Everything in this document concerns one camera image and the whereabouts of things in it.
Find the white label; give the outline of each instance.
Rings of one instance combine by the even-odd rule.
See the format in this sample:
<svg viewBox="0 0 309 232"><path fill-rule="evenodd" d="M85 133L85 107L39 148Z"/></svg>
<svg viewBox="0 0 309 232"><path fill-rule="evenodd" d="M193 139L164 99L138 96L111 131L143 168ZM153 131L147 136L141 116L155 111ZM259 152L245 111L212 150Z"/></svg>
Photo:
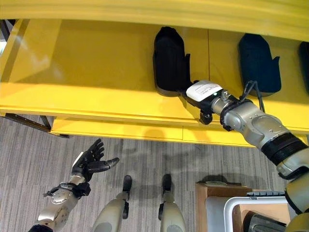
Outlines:
<svg viewBox="0 0 309 232"><path fill-rule="evenodd" d="M203 80L190 86L187 89L186 94L189 98L200 102L209 97L211 94L218 92L220 89L222 89L220 85Z"/></svg>

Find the wire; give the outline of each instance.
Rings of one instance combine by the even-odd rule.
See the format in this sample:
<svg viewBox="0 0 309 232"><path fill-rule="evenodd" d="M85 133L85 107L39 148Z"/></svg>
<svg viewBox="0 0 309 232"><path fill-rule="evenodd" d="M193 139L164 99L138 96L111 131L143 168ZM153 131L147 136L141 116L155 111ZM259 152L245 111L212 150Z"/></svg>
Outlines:
<svg viewBox="0 0 309 232"><path fill-rule="evenodd" d="M245 89L243 90L243 93L242 93L241 97L239 98L239 102L243 102L246 99L246 97L249 95L249 93L251 92L251 90L253 89L254 86L255 86L257 98L259 100L260 110L265 113L264 103L263 103L262 95L261 95L260 90L259 90L258 85L257 85L257 81L248 81L247 82Z"/></svg>

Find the white container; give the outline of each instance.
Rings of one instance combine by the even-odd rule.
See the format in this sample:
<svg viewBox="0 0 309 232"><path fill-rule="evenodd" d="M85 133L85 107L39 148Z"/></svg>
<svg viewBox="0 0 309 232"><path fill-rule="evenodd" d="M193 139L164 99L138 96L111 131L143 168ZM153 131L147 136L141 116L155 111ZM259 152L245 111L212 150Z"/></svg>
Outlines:
<svg viewBox="0 0 309 232"><path fill-rule="evenodd" d="M208 197L205 201L208 231L233 232L232 212L236 205L285 203L285 197Z"/></svg>

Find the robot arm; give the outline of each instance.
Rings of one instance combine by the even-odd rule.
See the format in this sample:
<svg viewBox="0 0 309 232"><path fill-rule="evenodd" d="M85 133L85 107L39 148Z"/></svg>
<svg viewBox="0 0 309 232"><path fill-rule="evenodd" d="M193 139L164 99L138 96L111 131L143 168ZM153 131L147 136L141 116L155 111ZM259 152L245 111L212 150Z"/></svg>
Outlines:
<svg viewBox="0 0 309 232"><path fill-rule="evenodd" d="M278 118L264 113L250 100L236 99L217 84L200 81L182 95L201 109L202 123L209 124L212 113L219 115L227 131L240 132L277 166L280 177L292 180L287 184L285 196L295 212L302 215L295 217L287 231L309 231L308 146L291 134Z"/></svg>
<svg viewBox="0 0 309 232"><path fill-rule="evenodd" d="M87 151L80 153L73 163L69 181L60 183L44 194L44 197L51 196L51 204L41 211L37 222L29 232L61 230L78 200L90 193L88 182L92 174L109 170L119 162L119 158L100 161L104 156L103 150L103 143L98 139Z"/></svg>

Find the robotic hand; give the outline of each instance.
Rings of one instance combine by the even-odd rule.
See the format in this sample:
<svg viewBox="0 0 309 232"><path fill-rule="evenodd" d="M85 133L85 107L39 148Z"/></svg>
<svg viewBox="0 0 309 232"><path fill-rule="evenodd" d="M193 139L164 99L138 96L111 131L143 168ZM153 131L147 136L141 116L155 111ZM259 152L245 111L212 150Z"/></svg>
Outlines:
<svg viewBox="0 0 309 232"><path fill-rule="evenodd" d="M93 173L107 171L119 162L119 158L100 161L104 156L103 143L96 140L91 147L81 152L73 163L68 182L62 182L44 194L51 196L51 205L40 213L37 222L29 232L57 232L65 225L70 211L82 196L90 193L89 181Z"/></svg>

